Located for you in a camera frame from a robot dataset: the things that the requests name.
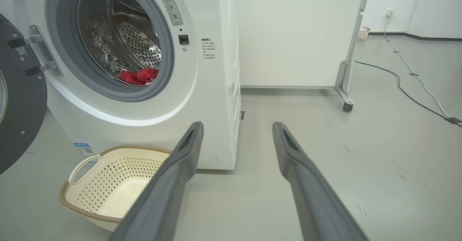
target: white plastic basket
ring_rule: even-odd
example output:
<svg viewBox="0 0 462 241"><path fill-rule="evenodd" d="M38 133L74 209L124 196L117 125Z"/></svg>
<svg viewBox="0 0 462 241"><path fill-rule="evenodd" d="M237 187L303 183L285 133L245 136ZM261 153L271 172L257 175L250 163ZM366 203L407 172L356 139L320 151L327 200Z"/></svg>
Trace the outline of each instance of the white plastic basket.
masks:
<svg viewBox="0 0 462 241"><path fill-rule="evenodd" d="M358 33L358 40L366 40L367 36L369 35L369 32L371 32L371 29L368 27L361 27L359 29Z"/></svg>
<svg viewBox="0 0 462 241"><path fill-rule="evenodd" d="M117 146L89 157L75 167L59 192L59 200L96 225L115 231L170 151L144 146ZM80 180L77 172L97 163Z"/></svg>

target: washing machine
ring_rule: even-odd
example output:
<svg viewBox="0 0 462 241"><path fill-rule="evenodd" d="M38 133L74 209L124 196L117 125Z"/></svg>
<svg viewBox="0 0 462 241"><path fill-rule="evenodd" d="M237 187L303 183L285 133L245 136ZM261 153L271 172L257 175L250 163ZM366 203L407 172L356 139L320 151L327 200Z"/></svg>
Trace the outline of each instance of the washing machine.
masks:
<svg viewBox="0 0 462 241"><path fill-rule="evenodd" d="M0 14L3 170L35 138L47 104L76 146L62 155L173 149L202 121L198 168L234 169L234 0L1 0Z"/></svg>

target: washing machine door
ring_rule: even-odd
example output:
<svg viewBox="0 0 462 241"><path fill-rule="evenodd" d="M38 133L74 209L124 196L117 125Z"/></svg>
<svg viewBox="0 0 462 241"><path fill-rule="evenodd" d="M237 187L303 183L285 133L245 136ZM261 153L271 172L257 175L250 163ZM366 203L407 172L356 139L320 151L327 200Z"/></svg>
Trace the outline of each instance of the washing machine door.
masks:
<svg viewBox="0 0 462 241"><path fill-rule="evenodd" d="M47 109L40 62L21 33L0 14L0 174L35 139Z"/></svg>

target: stainless steel drum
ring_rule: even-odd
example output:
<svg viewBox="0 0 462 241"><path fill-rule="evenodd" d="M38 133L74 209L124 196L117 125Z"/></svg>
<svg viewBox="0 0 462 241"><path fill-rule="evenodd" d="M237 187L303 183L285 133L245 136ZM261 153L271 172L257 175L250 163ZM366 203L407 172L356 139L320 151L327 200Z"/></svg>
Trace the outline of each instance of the stainless steel drum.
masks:
<svg viewBox="0 0 462 241"><path fill-rule="evenodd" d="M160 68L157 33L136 0L79 0L77 23L88 54L112 78Z"/></svg>

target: barcode sticker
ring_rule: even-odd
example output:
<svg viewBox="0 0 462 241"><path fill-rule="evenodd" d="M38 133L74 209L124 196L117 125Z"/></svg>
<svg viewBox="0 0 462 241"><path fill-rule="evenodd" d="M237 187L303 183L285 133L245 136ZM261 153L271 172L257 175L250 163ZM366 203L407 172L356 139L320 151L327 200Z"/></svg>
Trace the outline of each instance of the barcode sticker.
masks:
<svg viewBox="0 0 462 241"><path fill-rule="evenodd" d="M18 54L19 54L19 56L21 56L21 57L27 55L26 49L24 49L24 47L16 48L16 50L18 51Z"/></svg>
<svg viewBox="0 0 462 241"><path fill-rule="evenodd" d="M83 143L74 143L75 147L77 150L79 150L80 154L86 159L88 157L92 157L95 155L93 150L88 144L83 144Z"/></svg>

